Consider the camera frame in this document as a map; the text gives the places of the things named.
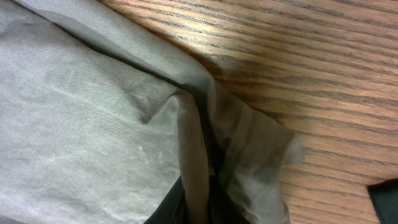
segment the gray cloth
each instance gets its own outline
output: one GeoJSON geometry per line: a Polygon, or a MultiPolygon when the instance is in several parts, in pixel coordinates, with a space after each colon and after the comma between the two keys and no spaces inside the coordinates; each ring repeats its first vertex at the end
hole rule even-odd
{"type": "Polygon", "coordinates": [[[302,159],[293,133],[100,3],[0,0],[0,217],[143,223],[179,175],[203,217],[209,160],[253,223],[288,223],[278,179],[302,159]]]}

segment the wooden surface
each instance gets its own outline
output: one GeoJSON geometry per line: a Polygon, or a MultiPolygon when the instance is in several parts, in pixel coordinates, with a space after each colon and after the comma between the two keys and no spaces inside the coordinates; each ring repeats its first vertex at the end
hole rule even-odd
{"type": "Polygon", "coordinates": [[[398,1],[102,0],[303,136],[282,177],[293,224],[379,223],[398,177],[398,1]]]}

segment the brown wooden tabletop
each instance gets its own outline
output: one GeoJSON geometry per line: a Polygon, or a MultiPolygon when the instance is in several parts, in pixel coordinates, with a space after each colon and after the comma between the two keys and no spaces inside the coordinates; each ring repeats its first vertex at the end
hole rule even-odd
{"type": "Polygon", "coordinates": [[[293,224],[379,223],[366,186],[398,177],[397,0],[102,0],[303,136],[293,224]]]}

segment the gray fabric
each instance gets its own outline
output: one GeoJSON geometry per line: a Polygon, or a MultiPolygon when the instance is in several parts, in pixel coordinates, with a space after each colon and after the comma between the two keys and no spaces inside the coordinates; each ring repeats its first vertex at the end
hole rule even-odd
{"type": "Polygon", "coordinates": [[[278,179],[303,159],[294,134],[96,1],[0,0],[0,216],[142,223],[181,174],[203,217],[214,143],[234,203],[288,223],[278,179]]]}

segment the fabric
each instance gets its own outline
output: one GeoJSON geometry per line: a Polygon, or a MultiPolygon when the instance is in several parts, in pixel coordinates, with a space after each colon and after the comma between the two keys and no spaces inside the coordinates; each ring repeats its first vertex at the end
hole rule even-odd
{"type": "Polygon", "coordinates": [[[381,224],[398,223],[398,179],[368,186],[381,224]]]}
{"type": "Polygon", "coordinates": [[[303,159],[295,134],[94,0],[0,0],[0,147],[0,217],[26,224],[144,223],[180,175],[201,222],[211,172],[256,223],[285,224],[280,170],[303,159]]]}

